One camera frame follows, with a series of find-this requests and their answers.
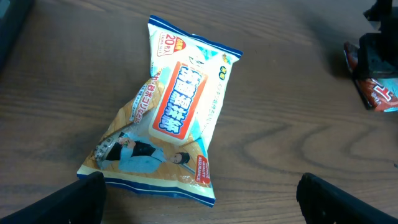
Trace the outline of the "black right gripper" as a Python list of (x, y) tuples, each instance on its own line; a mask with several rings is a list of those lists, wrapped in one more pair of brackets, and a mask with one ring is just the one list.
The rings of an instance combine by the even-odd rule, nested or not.
[(378, 33), (359, 39), (356, 79), (397, 77), (397, 7), (392, 0), (377, 0), (363, 13)]

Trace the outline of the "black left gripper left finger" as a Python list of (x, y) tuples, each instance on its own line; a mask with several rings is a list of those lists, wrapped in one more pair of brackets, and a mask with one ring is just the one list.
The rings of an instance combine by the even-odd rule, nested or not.
[(106, 184), (94, 172), (22, 210), (1, 218), (1, 223), (101, 223)]

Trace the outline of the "yellow snack bag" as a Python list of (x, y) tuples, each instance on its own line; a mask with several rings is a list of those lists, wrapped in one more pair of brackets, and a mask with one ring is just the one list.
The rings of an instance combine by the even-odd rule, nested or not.
[(150, 16), (150, 78), (119, 109), (77, 175), (212, 207), (208, 147), (242, 52)]

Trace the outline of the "red brown snack packet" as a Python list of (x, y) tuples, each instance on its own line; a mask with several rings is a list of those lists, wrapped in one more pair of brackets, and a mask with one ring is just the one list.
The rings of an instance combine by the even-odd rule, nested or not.
[[(359, 47), (357, 45), (353, 45), (349, 42), (344, 43), (346, 64), (351, 74), (353, 74), (358, 65), (358, 50)], [(383, 100), (380, 94), (377, 92), (379, 89), (379, 82), (377, 81), (378, 79), (380, 78), (366, 78), (362, 80), (354, 78), (353, 82), (359, 92), (361, 99), (364, 102), (366, 109), (383, 112)]]

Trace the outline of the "grey plastic shopping basket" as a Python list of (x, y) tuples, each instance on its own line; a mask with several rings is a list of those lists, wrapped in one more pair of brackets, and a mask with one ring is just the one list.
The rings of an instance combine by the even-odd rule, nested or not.
[(1, 0), (1, 68), (34, 2), (34, 0)]

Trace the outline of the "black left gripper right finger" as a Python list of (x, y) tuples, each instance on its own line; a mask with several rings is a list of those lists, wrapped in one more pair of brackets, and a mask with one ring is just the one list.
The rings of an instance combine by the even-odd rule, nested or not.
[(298, 183), (296, 199), (305, 221), (311, 224), (397, 224), (397, 218), (309, 172)]

